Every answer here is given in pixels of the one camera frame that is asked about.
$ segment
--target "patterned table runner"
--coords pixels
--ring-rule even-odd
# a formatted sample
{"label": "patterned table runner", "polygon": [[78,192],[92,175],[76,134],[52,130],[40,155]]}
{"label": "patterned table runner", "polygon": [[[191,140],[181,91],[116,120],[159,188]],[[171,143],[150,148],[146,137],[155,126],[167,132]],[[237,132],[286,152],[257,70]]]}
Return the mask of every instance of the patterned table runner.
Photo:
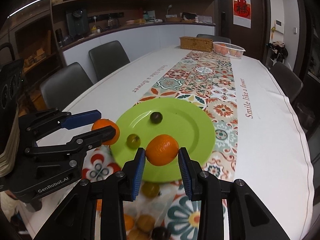
{"label": "patterned table runner", "polygon": [[[219,179],[233,181],[236,167],[238,120],[236,89],[230,59],[214,52],[191,51],[160,78],[137,102],[160,97],[189,101],[212,120],[216,143],[203,170]],[[108,147],[97,148],[91,162],[84,164],[83,177],[91,181],[105,179],[119,170]],[[141,214],[155,218],[155,226],[168,228],[172,240],[196,240],[201,202],[191,202],[181,181],[161,184],[160,194],[148,199],[139,194],[134,202],[124,203],[124,213],[137,219]],[[96,228],[99,239],[100,228]]]}

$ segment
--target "white plastic basket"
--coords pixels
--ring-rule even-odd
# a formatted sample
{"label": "white plastic basket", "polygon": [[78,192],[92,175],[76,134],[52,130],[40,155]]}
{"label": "white plastic basket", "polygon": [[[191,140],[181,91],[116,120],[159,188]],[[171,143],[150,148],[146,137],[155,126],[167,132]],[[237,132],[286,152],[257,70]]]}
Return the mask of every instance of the white plastic basket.
{"label": "white plastic basket", "polygon": [[241,48],[237,45],[233,45],[225,42],[217,42],[213,43],[213,50],[215,53],[231,58],[241,58],[243,52],[245,52],[244,48]]}

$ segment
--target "dark brown door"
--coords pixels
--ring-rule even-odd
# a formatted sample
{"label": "dark brown door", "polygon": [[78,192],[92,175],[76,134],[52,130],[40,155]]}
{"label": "dark brown door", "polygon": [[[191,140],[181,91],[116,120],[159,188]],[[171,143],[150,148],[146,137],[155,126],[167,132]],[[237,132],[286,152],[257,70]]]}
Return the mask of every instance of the dark brown door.
{"label": "dark brown door", "polygon": [[233,0],[218,0],[220,36],[228,37],[231,43],[241,46],[245,56],[262,61],[265,48],[266,11],[264,0],[251,0],[251,28],[233,23]]}

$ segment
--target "white sleeve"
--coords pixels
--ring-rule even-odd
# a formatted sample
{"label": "white sleeve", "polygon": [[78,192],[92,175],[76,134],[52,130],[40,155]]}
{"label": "white sleeve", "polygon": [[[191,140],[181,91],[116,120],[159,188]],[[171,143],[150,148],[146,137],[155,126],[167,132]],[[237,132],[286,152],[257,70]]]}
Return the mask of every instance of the white sleeve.
{"label": "white sleeve", "polygon": [[10,198],[4,191],[0,192],[1,209],[9,221],[14,215],[15,208],[18,205],[18,202],[19,200]]}

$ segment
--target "chair backrest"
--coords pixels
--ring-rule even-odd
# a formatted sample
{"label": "chair backrest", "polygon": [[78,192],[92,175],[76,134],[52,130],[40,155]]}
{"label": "chair backrest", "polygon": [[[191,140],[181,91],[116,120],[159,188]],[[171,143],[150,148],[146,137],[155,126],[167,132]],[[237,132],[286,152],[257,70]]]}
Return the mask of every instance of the chair backrest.
{"label": "chair backrest", "polygon": [[81,65],[75,62],[45,80],[40,90],[48,108],[63,110],[92,85]]}
{"label": "chair backrest", "polygon": [[278,82],[283,93],[289,98],[290,103],[292,103],[302,90],[302,81],[281,62],[276,62],[270,69],[270,73]]}
{"label": "chair backrest", "polygon": [[119,41],[111,41],[89,50],[98,81],[130,63]]}
{"label": "chair backrest", "polygon": [[211,39],[213,42],[225,42],[225,43],[231,43],[231,40],[229,38],[221,37],[221,36],[213,36],[208,34],[198,34],[197,38],[208,38]]}
{"label": "chair backrest", "polygon": [[271,69],[272,66],[273,66],[273,60],[271,59],[271,57],[267,57],[265,67],[266,67],[267,69]]}

